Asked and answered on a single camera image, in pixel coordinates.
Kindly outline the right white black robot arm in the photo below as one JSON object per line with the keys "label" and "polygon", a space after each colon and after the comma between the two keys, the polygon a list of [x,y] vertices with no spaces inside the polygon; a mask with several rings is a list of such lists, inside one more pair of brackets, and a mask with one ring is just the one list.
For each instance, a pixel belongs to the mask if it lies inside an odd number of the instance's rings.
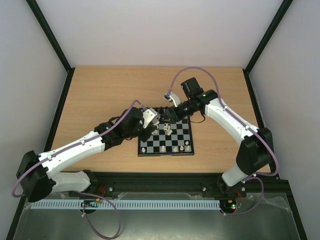
{"label": "right white black robot arm", "polygon": [[235,165],[225,171],[218,183],[218,191],[229,196],[236,189],[236,184],[256,174],[268,165],[274,157],[273,138],[269,129],[258,128],[240,117],[212,89],[204,91],[196,78],[190,78],[181,84],[187,100],[182,102],[172,91],[164,98],[173,103],[161,116],[170,124],[200,112],[216,121],[237,142],[239,150]]}

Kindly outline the black silver chess board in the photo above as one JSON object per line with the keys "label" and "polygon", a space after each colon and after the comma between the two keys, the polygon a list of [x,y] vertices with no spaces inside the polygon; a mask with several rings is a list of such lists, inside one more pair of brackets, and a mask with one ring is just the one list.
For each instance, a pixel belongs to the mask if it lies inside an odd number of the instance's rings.
{"label": "black silver chess board", "polygon": [[[165,124],[170,125],[173,131],[171,135],[165,134],[163,130]],[[185,141],[189,141],[190,151],[186,151]],[[161,152],[162,146],[166,147],[165,152]],[[184,147],[183,152],[179,150],[180,146]],[[177,152],[173,151],[174,147],[178,148]],[[159,123],[157,129],[146,142],[138,139],[137,155],[139,157],[193,156],[194,154],[192,126],[188,116],[176,123]]]}

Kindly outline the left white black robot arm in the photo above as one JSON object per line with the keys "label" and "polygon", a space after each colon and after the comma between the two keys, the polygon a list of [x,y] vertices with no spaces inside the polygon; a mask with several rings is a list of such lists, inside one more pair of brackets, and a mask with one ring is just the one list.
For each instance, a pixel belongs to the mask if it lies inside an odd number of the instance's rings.
{"label": "left white black robot arm", "polygon": [[153,108],[132,107],[65,146],[40,154],[33,150],[25,153],[16,173],[22,196],[34,203],[57,192],[93,192],[98,183],[89,170],[64,172],[64,169],[119,146],[125,140],[138,137],[146,141],[156,130],[158,122],[159,114]]}

